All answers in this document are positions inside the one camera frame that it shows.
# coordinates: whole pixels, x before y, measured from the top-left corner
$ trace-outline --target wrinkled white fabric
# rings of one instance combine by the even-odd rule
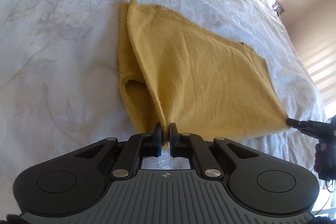
[[[119,94],[119,8],[128,0],[0,0],[0,219],[29,166],[107,136],[135,133]],[[176,10],[265,58],[291,118],[323,121],[312,80],[266,0],[137,0]],[[308,169],[315,140],[295,130],[243,142]],[[150,168],[181,167],[168,153]]]

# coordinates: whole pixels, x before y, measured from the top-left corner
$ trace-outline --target crosshair symbol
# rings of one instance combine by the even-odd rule
[[[164,173],[162,174],[162,176],[165,177],[165,178],[168,178],[168,177],[172,176],[172,174],[170,174],[170,173],[168,173],[168,172],[164,172]]]

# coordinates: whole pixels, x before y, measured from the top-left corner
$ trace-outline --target triangular cutout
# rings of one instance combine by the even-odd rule
[[[83,159],[93,159],[99,153],[99,151],[102,150],[103,147],[104,147],[104,144],[91,147],[88,150],[85,150],[75,155],[75,157],[83,158]]]
[[[240,159],[249,159],[249,158],[254,158],[254,157],[258,157],[259,156],[257,153],[254,153],[254,152],[252,152],[250,150],[246,150],[244,148],[241,148],[240,146],[237,146],[237,145],[235,145],[233,143],[228,143],[227,146]]]

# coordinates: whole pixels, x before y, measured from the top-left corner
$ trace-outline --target yellow garment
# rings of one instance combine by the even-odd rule
[[[122,4],[120,92],[139,132],[243,140],[288,129],[265,59],[160,5]]]

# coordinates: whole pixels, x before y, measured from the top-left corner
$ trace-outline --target robotic arm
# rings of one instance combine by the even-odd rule
[[[333,180],[335,117],[331,124],[287,120],[317,138],[315,170]],[[13,193],[22,211],[9,224],[305,224],[319,194],[316,177],[296,164],[223,137],[169,127],[170,155],[189,170],[144,170],[159,157],[162,128],[119,142],[109,137],[23,171]]]

